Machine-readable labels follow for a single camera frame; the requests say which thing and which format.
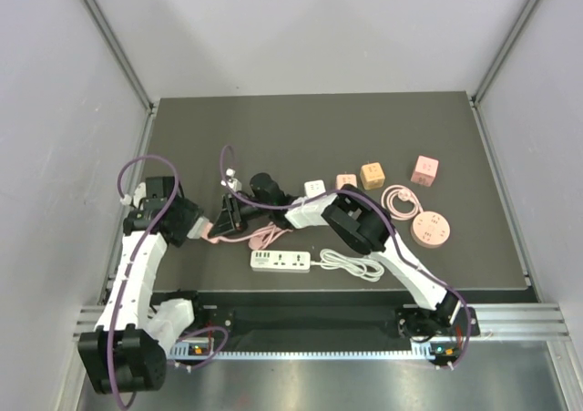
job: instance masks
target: power strip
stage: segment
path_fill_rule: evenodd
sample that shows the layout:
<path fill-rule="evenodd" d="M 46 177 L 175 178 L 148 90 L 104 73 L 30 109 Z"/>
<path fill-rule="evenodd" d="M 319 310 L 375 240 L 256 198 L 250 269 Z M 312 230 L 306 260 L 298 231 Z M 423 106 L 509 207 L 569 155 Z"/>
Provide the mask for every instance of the power strip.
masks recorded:
<path fill-rule="evenodd" d="M 255 272 L 308 272 L 308 252 L 257 250 L 251 253 L 251 268 Z"/>

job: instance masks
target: gray wall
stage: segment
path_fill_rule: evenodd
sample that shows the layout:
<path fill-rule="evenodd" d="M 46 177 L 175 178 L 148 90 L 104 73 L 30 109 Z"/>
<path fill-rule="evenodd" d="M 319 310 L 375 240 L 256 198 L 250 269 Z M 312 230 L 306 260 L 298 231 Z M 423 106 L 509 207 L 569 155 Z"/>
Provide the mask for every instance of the gray wall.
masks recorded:
<path fill-rule="evenodd" d="M 483 108 L 543 295 L 583 358 L 583 1 L 544 0 Z"/>
<path fill-rule="evenodd" d="M 525 0 L 98 0 L 152 97 L 473 91 Z"/>
<path fill-rule="evenodd" d="M 45 410 L 146 117 L 79 0 L 0 0 L 0 397 Z"/>

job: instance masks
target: metal frame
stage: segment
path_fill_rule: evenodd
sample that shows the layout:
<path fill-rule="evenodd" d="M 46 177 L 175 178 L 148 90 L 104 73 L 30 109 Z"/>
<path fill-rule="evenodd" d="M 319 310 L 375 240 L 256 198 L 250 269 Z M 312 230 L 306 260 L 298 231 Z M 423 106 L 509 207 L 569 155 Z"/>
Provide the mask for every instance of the metal frame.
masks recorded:
<path fill-rule="evenodd" d="M 504 174 L 502 173 L 500 162 L 492 145 L 492 139 L 490 138 L 490 133 L 487 129 L 486 123 L 484 122 L 484 114 L 482 109 L 470 99 L 470 106 L 474 113 L 474 118 L 476 119 L 477 129 L 482 138 L 482 144 L 484 145 L 484 150 L 486 151 L 486 157 L 488 163 L 490 164 L 490 169 L 494 176 L 494 182 L 496 188 L 498 189 L 498 195 L 500 196 L 500 201 L 502 202 L 502 208 L 504 209 L 504 214 L 506 215 L 506 221 L 508 222 L 508 227 L 510 228 L 510 234 L 512 235 L 512 240 L 514 241 L 515 247 L 517 248 L 518 259 L 522 266 L 523 273 L 527 278 L 527 282 L 533 285 L 537 297 L 542 300 L 540 294 L 538 293 L 538 279 L 536 277 L 535 271 L 531 265 L 530 255 L 528 254 L 528 249 L 524 242 L 524 236 L 518 224 L 517 213 L 515 207 L 510 199 L 508 188 L 506 186 L 506 181 L 504 179 Z"/>
<path fill-rule="evenodd" d="M 482 331 L 472 338 L 472 343 L 483 341 L 570 341 L 565 319 L 556 303 L 477 303 L 472 304 Z M 103 313 L 103 305 L 84 306 L 77 320 L 74 340 L 84 332 L 91 332 Z M 432 342 L 449 341 L 450 337 L 434 338 Z M 282 359 L 282 354 L 295 354 L 300 359 L 330 359 L 336 354 L 340 359 L 355 359 L 355 354 L 366 352 L 300 352 L 300 353 L 240 353 L 228 352 L 219 359 L 265 360 Z M 391 352 L 372 352 L 373 359 L 383 359 Z"/>
<path fill-rule="evenodd" d="M 524 32 L 528 21 L 535 13 L 542 0 L 527 0 L 512 28 L 510 29 L 505 41 L 496 53 L 496 56 L 488 68 L 486 74 L 481 80 L 476 93 L 470 97 L 470 105 L 475 113 L 476 124 L 480 131 L 486 155 L 490 162 L 496 186 L 502 201 L 506 218 L 512 236 L 517 247 L 517 251 L 527 278 L 531 278 L 537 288 L 538 280 L 533 274 L 534 270 L 530 265 L 527 248 L 520 226 L 517 222 L 517 215 L 509 198 L 506 183 L 499 161 L 493 148 L 484 114 L 480 108 L 480 102 L 484 99 L 488 89 L 496 79 L 500 69 L 506 63 L 520 35 Z M 148 112 L 148 117 L 138 145 L 137 155 L 144 154 L 148 148 L 149 139 L 152 131 L 152 124 L 156 116 L 156 106 L 150 100 L 148 93 L 141 84 L 137 73 L 131 66 L 123 47 L 115 36 L 109 22 L 105 18 L 96 0 L 82 0 L 90 16 L 94 20 L 97 29 L 101 33 L 104 41 L 111 50 L 114 59 L 118 62 L 120 69 L 128 79 L 140 103 Z M 137 164 L 131 171 L 128 187 L 134 189 L 141 176 L 142 165 Z M 123 218 L 122 211 L 118 215 L 119 223 Z M 108 276 L 115 271 L 118 256 L 120 252 L 120 239 L 114 235 L 112 240 L 111 253 L 108 259 L 107 275 L 104 279 L 102 294 L 107 287 Z M 553 365 L 557 372 L 557 379 L 565 396 L 569 409 L 583 409 L 583 374 L 578 358 L 575 354 L 573 344 L 570 342 L 567 327 L 564 324 L 562 314 L 558 305 L 553 303 L 522 303 L 522 304 L 474 304 L 476 308 L 479 323 L 485 332 L 481 338 L 475 338 L 473 341 L 484 340 L 503 340 L 503 341 L 546 341 L 550 352 Z M 77 322 L 76 336 L 79 333 L 91 330 L 97 318 L 100 316 L 102 306 L 84 307 Z M 75 351 L 72 341 L 72 351 L 69 363 L 69 369 L 66 374 L 65 382 L 61 388 L 60 394 L 56 401 L 55 409 L 70 411 L 77 409 L 78 400 L 81 393 L 81 387 L 84 380 L 84 367 Z M 226 359 L 272 359 L 284 356 L 286 359 L 294 356 L 292 354 L 263 354 L 263 355 L 241 355 L 236 353 L 225 354 Z M 295 355 L 300 359 L 310 358 L 307 354 Z M 342 354 L 318 353 L 312 355 L 315 357 L 333 357 L 342 359 Z M 386 354 L 376 354 L 374 357 L 385 356 Z"/>
<path fill-rule="evenodd" d="M 139 77 L 136 74 L 136 71 L 134 70 L 133 66 L 131 66 L 131 63 L 129 63 L 128 56 L 126 56 L 126 53 L 124 52 L 123 47 L 119 43 L 118 38 L 114 34 L 111 25 L 109 24 L 105 15 L 101 11 L 101 8 L 97 3 L 97 0 L 81 0 L 81 1 L 83 1 L 83 4 L 85 5 L 87 11 L 91 15 L 91 18 L 93 19 L 93 22 L 97 26 L 97 30 L 99 30 L 99 33 L 101 33 L 103 40 L 109 47 L 109 50 L 113 54 L 113 57 L 115 58 L 116 62 L 118 62 L 121 71 L 128 79 L 128 83 L 131 85 L 132 89 L 134 89 L 134 92 L 136 93 L 136 97 L 138 97 L 139 102 L 142 103 L 142 105 L 144 106 L 148 113 L 151 113 L 151 110 L 154 107 L 154 103 L 150 100 L 148 93 L 146 92 L 146 89 L 139 81 Z"/>
<path fill-rule="evenodd" d="M 482 78 L 476 93 L 472 96 L 472 100 L 479 104 L 486 95 L 487 90 L 492 85 L 492 82 L 496 78 L 496 75 L 500 71 L 500 68 L 506 62 L 508 55 L 512 51 L 512 48 L 516 44 L 517 40 L 520 38 L 520 35 L 525 30 L 528 21 L 534 14 L 535 10 L 537 9 L 538 5 L 540 4 L 541 0 L 527 0 L 527 2 L 522 7 L 520 14 L 518 15 L 517 20 L 512 25 L 510 32 L 506 36 L 505 41 L 502 43 L 500 49 L 496 53 L 492 64 L 486 71 L 486 74 Z"/>

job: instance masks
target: power plug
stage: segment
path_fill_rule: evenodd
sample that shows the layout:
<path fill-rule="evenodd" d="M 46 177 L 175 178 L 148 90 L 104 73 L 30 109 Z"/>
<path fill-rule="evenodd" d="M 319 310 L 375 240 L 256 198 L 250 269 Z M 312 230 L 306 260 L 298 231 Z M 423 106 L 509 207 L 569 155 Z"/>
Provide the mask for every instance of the power plug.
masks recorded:
<path fill-rule="evenodd" d="M 303 184 L 303 189 L 305 190 L 306 197 L 308 197 L 309 199 L 311 199 L 312 197 L 316 197 L 318 195 L 322 195 L 324 194 L 324 192 L 326 192 L 324 180 L 306 181 Z"/>
<path fill-rule="evenodd" d="M 354 174 L 339 174 L 336 176 L 336 189 L 339 190 L 344 185 L 353 185 L 358 188 L 358 182 Z"/>

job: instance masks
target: pink block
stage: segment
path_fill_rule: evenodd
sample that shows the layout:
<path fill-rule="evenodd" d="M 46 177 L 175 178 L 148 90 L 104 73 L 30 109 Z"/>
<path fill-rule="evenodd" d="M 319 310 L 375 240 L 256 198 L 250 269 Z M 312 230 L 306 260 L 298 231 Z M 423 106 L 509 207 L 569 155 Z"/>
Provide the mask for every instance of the pink block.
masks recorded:
<path fill-rule="evenodd" d="M 419 156 L 411 181 L 423 186 L 431 186 L 435 180 L 438 165 L 439 160 Z"/>

